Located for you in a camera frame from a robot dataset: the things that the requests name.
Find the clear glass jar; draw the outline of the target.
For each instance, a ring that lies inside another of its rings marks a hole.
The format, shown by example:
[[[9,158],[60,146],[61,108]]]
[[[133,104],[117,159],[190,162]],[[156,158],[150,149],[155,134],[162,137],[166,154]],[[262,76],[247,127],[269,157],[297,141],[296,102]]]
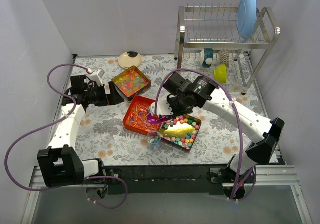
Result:
[[[157,151],[161,147],[161,135],[158,131],[150,131],[146,137],[151,151]]]

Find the purple plastic scoop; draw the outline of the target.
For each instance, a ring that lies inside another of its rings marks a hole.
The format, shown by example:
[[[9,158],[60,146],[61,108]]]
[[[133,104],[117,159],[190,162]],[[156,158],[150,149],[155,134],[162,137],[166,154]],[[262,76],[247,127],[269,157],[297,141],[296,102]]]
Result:
[[[167,122],[169,120],[170,120],[170,118],[167,115],[155,115],[155,114],[152,115],[151,113],[147,115],[147,121],[151,125],[161,124],[161,123]]]

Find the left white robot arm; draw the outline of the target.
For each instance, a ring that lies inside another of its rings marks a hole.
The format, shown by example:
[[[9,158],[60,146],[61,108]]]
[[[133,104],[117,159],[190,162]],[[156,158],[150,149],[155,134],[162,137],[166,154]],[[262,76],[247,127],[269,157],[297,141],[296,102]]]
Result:
[[[72,76],[71,87],[62,99],[61,116],[64,118],[46,149],[38,151],[37,160],[48,188],[80,185],[87,178],[95,184],[106,180],[106,171],[100,158],[81,160],[75,151],[78,131],[87,108],[116,106],[125,100],[118,93],[113,82],[99,85],[87,75]]]

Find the orange tin of lollipops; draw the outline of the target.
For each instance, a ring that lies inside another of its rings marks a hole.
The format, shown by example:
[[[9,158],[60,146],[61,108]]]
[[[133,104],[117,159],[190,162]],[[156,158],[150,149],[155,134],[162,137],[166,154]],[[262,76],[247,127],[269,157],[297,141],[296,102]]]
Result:
[[[148,122],[149,107],[155,100],[143,96],[135,96],[123,119],[123,126],[126,130],[147,136],[151,131],[159,131],[160,124]]]

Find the dark tin pastel star candies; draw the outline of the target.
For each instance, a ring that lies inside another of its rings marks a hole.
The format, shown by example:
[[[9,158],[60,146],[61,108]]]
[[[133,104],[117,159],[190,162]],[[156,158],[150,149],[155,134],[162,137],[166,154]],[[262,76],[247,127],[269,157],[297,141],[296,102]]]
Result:
[[[189,153],[199,134],[202,121],[190,115],[164,122],[159,130],[161,140],[179,151]]]

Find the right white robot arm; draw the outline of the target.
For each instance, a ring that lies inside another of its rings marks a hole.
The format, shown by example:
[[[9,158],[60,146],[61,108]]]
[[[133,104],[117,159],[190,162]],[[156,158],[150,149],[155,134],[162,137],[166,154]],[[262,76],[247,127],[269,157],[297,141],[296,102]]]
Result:
[[[160,86],[169,92],[166,100],[156,100],[157,115],[176,117],[191,114],[194,108],[211,112],[239,130],[239,137],[247,136],[251,143],[240,147],[226,168],[227,179],[237,183],[257,164],[266,165],[280,141],[285,126],[281,118],[269,119],[233,100],[228,90],[212,78],[199,75],[194,82],[172,71]]]

